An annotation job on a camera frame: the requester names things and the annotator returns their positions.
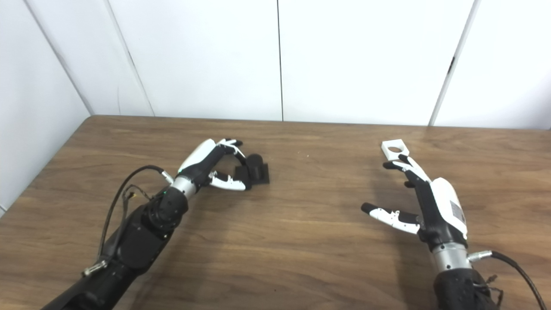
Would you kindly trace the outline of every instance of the wood grain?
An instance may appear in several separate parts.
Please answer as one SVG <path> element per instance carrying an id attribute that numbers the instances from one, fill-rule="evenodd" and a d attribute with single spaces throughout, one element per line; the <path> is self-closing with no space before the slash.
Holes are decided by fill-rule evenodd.
<path id="1" fill-rule="evenodd" d="M 129 172 L 174 171 L 200 142 L 222 137 L 263 155 L 271 184 L 201 190 L 117 309 L 436 308 L 426 246 L 360 211 L 366 201 L 418 210 L 403 174 L 381 166 L 380 143 L 395 138 L 455 186 L 471 250 L 512 256 L 551 302 L 551 132 L 93 116 L 0 219 L 0 308 L 41 308 L 78 279 Z M 163 186 L 155 173 L 133 183 Z M 477 269 L 499 275 L 503 309 L 537 307 L 512 268 Z"/>

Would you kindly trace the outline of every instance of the robotic hand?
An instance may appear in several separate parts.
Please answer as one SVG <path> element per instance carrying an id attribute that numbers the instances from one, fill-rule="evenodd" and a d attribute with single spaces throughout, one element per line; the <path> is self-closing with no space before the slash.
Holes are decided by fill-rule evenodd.
<path id="1" fill-rule="evenodd" d="M 417 234 L 429 246 L 438 275 L 434 290 L 441 310 L 495 310 L 487 282 L 471 265 L 491 256 L 491 251 L 467 254 L 467 225 L 453 186 L 443 178 L 430 180 L 411 157 L 400 155 L 402 162 L 386 162 L 386 169 L 402 171 L 405 186 L 415 188 L 421 215 L 394 211 L 369 203 L 361 210 L 396 229 Z"/>
<path id="2" fill-rule="evenodd" d="M 248 190 L 254 184 L 269 183 L 268 165 L 263 163 L 260 155 L 245 157 L 238 148 L 241 144 L 233 139 L 223 139 L 218 143 L 211 139 L 204 141 L 182 163 L 175 179 L 152 165 L 129 175 L 119 188 L 106 221 L 108 224 L 112 208 L 122 192 L 124 216 L 121 225 L 105 243 L 107 226 L 104 227 L 96 263 L 86 268 L 77 283 L 42 310 L 113 309 L 130 284 L 155 262 L 187 212 L 188 200 L 202 187 L 211 185 L 227 190 Z M 241 163 L 235 168 L 233 178 L 212 171 L 227 154 L 233 154 Z M 128 198 L 125 199 L 126 191 L 122 190 L 132 176 L 145 169 L 157 170 L 170 185 L 126 217 Z"/>

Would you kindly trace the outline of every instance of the hole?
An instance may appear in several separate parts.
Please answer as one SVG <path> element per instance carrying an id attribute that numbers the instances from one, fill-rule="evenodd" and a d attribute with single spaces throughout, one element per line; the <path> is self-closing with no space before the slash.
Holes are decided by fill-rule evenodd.
<path id="1" fill-rule="evenodd" d="M 395 146 L 391 146 L 388 148 L 389 151 L 391 152 L 394 152 L 394 153 L 402 153 L 403 149 L 399 148 L 399 147 L 395 147 Z"/>

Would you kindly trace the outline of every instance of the white wall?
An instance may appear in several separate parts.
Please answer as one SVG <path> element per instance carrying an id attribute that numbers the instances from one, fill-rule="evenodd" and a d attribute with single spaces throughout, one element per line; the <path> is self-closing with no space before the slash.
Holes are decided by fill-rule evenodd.
<path id="1" fill-rule="evenodd" d="M 551 127 L 551 2 L 482 0 L 436 126 Z"/>
<path id="2" fill-rule="evenodd" d="M 0 1 L 0 42 L 0 205 L 7 209 L 89 114 L 22 1 Z"/>
<path id="3" fill-rule="evenodd" d="M 157 115 L 282 119 L 276 0 L 111 5 Z"/>
<path id="4" fill-rule="evenodd" d="M 153 114 L 107 0 L 27 1 L 92 113 Z"/>
<path id="5" fill-rule="evenodd" d="M 280 0 L 285 120 L 428 124 L 472 2 Z"/>

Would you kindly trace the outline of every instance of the white 3d printed part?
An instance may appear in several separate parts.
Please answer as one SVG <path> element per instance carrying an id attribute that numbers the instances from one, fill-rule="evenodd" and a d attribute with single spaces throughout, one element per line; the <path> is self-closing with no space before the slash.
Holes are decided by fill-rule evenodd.
<path id="1" fill-rule="evenodd" d="M 396 147 L 396 148 L 401 149 L 402 151 L 401 152 L 393 152 L 389 149 L 390 147 Z M 397 160 L 398 155 L 400 155 L 400 154 L 404 154 L 406 156 L 409 155 L 409 150 L 406 147 L 406 144 L 404 143 L 404 141 L 402 141 L 402 139 L 383 141 L 382 145 L 381 145 L 381 148 L 382 148 L 383 153 L 386 156 L 386 159 L 388 159 L 389 161 Z"/>

